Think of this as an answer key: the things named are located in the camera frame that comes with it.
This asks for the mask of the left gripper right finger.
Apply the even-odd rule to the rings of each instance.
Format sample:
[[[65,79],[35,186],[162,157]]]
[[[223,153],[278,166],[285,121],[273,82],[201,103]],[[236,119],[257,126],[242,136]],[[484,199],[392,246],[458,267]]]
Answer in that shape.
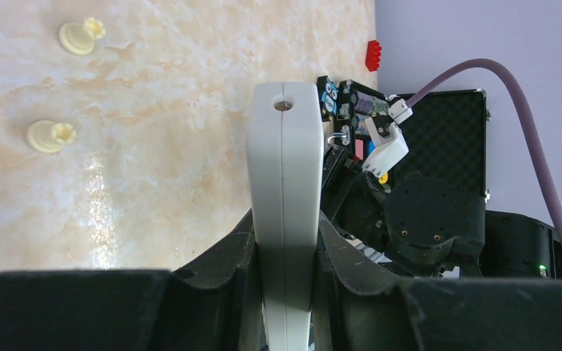
[[[317,350],[562,350],[562,280],[402,278],[319,219]]]

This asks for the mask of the white remote control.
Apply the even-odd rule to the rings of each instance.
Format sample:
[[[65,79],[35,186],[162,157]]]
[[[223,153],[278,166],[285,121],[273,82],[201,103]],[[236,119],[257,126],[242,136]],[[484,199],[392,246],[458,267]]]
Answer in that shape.
[[[246,152],[266,340],[307,350],[324,152],[316,85],[258,84]]]

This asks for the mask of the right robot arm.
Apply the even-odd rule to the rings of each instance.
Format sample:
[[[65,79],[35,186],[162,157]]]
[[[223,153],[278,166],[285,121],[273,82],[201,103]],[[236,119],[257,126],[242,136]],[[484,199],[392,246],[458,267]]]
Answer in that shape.
[[[392,189],[346,149],[324,156],[322,210],[338,233],[381,253],[401,276],[562,279],[556,229],[521,214],[488,211],[479,196],[410,175]]]

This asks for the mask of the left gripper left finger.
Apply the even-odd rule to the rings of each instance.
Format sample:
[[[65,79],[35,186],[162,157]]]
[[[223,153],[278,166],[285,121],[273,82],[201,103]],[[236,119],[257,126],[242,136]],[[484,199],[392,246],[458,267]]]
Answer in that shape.
[[[175,271],[0,273],[0,350],[259,350],[252,214]]]

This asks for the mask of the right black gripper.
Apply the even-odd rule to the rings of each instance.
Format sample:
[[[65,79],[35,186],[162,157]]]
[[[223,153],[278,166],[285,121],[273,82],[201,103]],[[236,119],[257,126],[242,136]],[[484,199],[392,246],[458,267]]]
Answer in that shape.
[[[384,204],[388,194],[346,148],[333,145],[325,153],[321,210],[346,239],[383,252],[389,241]]]

